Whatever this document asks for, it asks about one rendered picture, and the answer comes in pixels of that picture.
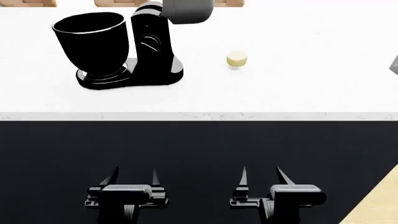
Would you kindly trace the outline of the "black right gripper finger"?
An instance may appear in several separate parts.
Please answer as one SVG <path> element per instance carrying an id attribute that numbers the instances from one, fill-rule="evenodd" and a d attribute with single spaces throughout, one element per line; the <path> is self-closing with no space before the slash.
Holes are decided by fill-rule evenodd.
<path id="1" fill-rule="evenodd" d="M 277 178 L 279 180 L 279 184 L 284 185 L 293 185 L 294 182 L 282 171 L 282 169 L 277 166 L 276 168 Z"/>
<path id="2" fill-rule="evenodd" d="M 241 180 L 238 186 L 233 190 L 233 198 L 234 199 L 247 199 L 248 198 L 248 179 L 247 179 L 247 171 L 246 168 L 243 167 Z"/>

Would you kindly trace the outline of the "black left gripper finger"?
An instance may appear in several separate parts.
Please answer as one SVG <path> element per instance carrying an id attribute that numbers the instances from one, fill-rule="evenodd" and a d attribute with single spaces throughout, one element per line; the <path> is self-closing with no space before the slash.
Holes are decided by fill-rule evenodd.
<path id="1" fill-rule="evenodd" d="M 87 190 L 88 198 L 98 197 L 97 196 L 98 192 L 103 190 L 109 184 L 115 184 L 118 178 L 118 174 L 119 174 L 119 167 L 116 166 L 116 168 L 112 171 L 112 173 L 108 175 L 104 180 L 102 180 L 102 182 L 88 188 Z"/>
<path id="2" fill-rule="evenodd" d="M 166 199 L 166 191 L 160 184 L 156 169 L 153 169 L 151 189 L 153 198 Z"/>

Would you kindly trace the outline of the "black stand mixer bowl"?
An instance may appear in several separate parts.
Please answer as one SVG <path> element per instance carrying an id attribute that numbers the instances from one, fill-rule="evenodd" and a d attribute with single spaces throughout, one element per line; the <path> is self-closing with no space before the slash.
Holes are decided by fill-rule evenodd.
<path id="1" fill-rule="evenodd" d="M 65 55 L 74 66 L 94 76 L 116 73 L 129 53 L 124 16 L 90 12 L 59 20 L 52 26 Z"/>

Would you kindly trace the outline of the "black counter cabinet front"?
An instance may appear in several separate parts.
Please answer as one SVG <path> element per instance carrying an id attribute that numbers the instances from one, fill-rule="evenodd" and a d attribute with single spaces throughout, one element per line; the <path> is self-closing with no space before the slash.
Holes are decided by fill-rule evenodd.
<path id="1" fill-rule="evenodd" d="M 137 224 L 261 224 L 228 201 L 242 172 L 265 197 L 277 169 L 327 195 L 300 224 L 338 224 L 397 164 L 398 121 L 0 121 L 0 224 L 98 224 L 86 190 L 115 168 L 167 190 Z"/>

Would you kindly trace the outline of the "grey box-shaped object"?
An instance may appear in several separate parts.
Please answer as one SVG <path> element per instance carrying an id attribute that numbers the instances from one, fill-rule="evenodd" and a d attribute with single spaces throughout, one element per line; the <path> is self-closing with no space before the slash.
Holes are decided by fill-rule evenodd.
<path id="1" fill-rule="evenodd" d="M 395 57 L 394 61 L 391 63 L 389 70 L 394 74 L 398 75 L 398 55 Z"/>

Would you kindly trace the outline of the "light wooden stool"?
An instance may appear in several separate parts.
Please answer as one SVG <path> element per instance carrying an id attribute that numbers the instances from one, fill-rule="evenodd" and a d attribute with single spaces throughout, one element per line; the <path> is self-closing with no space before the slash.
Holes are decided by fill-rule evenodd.
<path id="1" fill-rule="evenodd" d="M 214 7 L 243 7 L 245 0 L 214 0 Z"/>
<path id="2" fill-rule="evenodd" d="M 139 7 L 150 0 L 94 0 L 96 7 Z"/>
<path id="3" fill-rule="evenodd" d="M 56 7 L 56 0 L 0 0 L 2 7 Z"/>

